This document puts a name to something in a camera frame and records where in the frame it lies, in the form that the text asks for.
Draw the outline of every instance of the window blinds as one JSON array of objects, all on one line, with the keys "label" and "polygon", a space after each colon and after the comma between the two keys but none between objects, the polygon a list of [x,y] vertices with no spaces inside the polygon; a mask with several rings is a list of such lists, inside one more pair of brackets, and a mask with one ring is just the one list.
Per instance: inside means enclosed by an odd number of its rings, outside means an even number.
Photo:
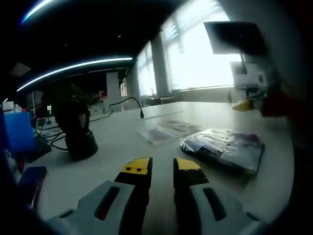
[{"label": "window blinds", "polygon": [[229,21],[216,0],[190,0],[162,27],[169,89],[233,85],[230,61],[240,55],[214,55],[204,22]]},{"label": "window blinds", "polygon": [[155,71],[152,60],[151,42],[149,42],[137,59],[137,72],[140,96],[157,94]]}]

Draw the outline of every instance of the blue object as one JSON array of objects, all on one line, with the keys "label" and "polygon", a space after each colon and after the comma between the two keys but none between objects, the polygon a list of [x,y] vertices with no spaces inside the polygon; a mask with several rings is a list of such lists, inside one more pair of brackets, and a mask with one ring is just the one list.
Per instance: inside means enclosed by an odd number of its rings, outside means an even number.
[{"label": "blue object", "polygon": [[4,113],[0,105],[0,155],[6,155],[6,150],[10,152],[9,141],[7,140]]},{"label": "blue object", "polygon": [[4,120],[12,153],[37,149],[29,112],[5,114]]},{"label": "blue object", "polygon": [[28,167],[23,173],[19,182],[19,190],[21,192],[24,203],[30,208],[36,208],[41,186],[47,174],[44,166]]}]

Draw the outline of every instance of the blue container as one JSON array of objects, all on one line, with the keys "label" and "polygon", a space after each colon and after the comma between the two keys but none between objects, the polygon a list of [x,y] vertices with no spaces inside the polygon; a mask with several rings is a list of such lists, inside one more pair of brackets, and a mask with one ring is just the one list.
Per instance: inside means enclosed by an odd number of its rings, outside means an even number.
[{"label": "blue container", "polygon": [[9,147],[9,141],[7,140],[4,113],[2,105],[0,105],[0,155],[3,154],[3,156],[5,156],[6,151],[11,152],[11,149]]},{"label": "blue container", "polygon": [[12,154],[37,149],[29,112],[4,115],[8,144]]}]

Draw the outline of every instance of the ceiling light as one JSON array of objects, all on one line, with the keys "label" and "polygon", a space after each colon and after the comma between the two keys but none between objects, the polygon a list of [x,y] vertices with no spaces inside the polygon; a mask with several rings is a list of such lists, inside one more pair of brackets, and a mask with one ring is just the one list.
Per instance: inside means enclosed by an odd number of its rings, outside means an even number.
[{"label": "ceiling light", "polygon": [[67,76],[67,77],[76,77],[76,76],[80,76],[80,75],[83,75],[83,73],[78,73],[78,74],[70,75],[70,76]]},{"label": "ceiling light", "polygon": [[85,62],[85,63],[81,63],[81,64],[77,64],[77,65],[72,65],[72,66],[68,66],[68,67],[65,67],[63,69],[59,69],[59,70],[56,70],[56,71],[53,71],[53,72],[49,72],[45,75],[42,75],[40,77],[37,77],[29,82],[27,82],[26,84],[22,85],[20,88],[18,88],[16,91],[19,92],[20,90],[24,89],[25,87],[29,86],[30,84],[44,78],[44,77],[48,77],[50,75],[53,75],[53,74],[56,74],[58,72],[62,72],[62,71],[65,71],[65,70],[70,70],[70,69],[73,69],[73,68],[77,68],[77,67],[81,67],[81,66],[85,66],[85,65],[92,65],[92,64],[99,64],[99,63],[106,63],[106,62],[113,62],[113,61],[125,61],[125,60],[132,60],[131,57],[129,58],[115,58],[115,59],[106,59],[106,60],[96,60],[96,61],[90,61],[90,62]]},{"label": "ceiling light", "polygon": [[27,15],[23,18],[22,23],[26,21],[31,15],[33,15],[36,11],[38,11],[43,6],[47,5],[49,2],[53,0],[43,0],[41,3],[39,3],[37,6],[35,6],[30,12],[27,13]]},{"label": "ceiling light", "polygon": [[[122,68],[114,68],[114,70],[125,70],[125,69],[128,69],[128,67],[122,67]],[[105,70],[93,70],[93,71],[89,71],[87,73],[93,73],[93,72],[102,72],[102,71],[110,71],[110,70],[113,70],[113,69],[105,69]]]}]

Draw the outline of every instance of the yellow object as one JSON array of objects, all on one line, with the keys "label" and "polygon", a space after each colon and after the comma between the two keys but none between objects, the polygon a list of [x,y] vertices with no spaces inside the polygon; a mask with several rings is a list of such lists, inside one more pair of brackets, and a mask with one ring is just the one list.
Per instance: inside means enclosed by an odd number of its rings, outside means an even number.
[{"label": "yellow object", "polygon": [[249,100],[239,101],[238,103],[234,104],[232,109],[236,111],[246,112],[253,110],[253,105],[252,102]]},{"label": "yellow object", "polygon": [[123,167],[122,172],[130,174],[146,175],[148,173],[149,158],[133,160]]},{"label": "yellow object", "polygon": [[183,158],[176,158],[178,162],[179,170],[192,170],[192,169],[200,169],[201,167],[194,163],[193,161],[186,160]]}]

